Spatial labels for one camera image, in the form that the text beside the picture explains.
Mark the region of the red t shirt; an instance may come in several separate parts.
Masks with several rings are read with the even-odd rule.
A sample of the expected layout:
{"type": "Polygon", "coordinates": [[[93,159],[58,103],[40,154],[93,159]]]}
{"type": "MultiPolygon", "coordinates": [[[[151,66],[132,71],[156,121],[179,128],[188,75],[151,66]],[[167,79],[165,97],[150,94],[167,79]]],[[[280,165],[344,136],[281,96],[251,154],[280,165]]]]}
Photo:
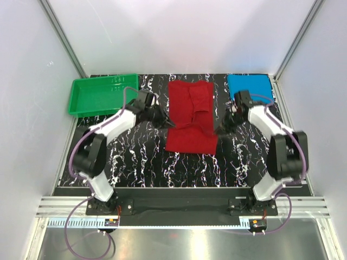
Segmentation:
{"type": "Polygon", "coordinates": [[[168,130],[165,150],[189,154],[216,154],[212,82],[169,82],[169,117],[176,127],[168,130]]]}

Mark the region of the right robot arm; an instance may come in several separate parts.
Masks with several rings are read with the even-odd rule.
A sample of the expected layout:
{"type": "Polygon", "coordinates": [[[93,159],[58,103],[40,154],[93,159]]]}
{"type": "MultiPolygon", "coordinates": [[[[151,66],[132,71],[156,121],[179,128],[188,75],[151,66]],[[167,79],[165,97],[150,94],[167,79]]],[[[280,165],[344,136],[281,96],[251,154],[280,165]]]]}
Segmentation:
{"type": "Polygon", "coordinates": [[[248,122],[268,140],[269,150],[265,175],[250,188],[244,201],[229,209],[258,215],[270,206],[285,186],[306,178],[309,168],[307,135],[286,126],[269,110],[272,102],[253,100],[253,95],[247,90],[236,92],[234,101],[214,133],[235,133],[238,126],[248,122]]]}

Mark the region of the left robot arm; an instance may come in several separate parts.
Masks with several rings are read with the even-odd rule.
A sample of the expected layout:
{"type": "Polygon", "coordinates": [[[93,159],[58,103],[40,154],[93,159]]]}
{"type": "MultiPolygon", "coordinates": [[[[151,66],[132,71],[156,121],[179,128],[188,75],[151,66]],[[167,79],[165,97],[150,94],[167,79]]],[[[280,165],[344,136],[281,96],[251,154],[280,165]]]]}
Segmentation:
{"type": "Polygon", "coordinates": [[[107,145],[142,122],[150,122],[156,129],[175,127],[155,93],[147,90],[136,92],[137,97],[123,103],[113,116],[97,125],[78,128],[73,136],[68,155],[69,174],[89,186],[91,207],[103,215],[119,209],[117,193],[105,174],[107,145]]]}

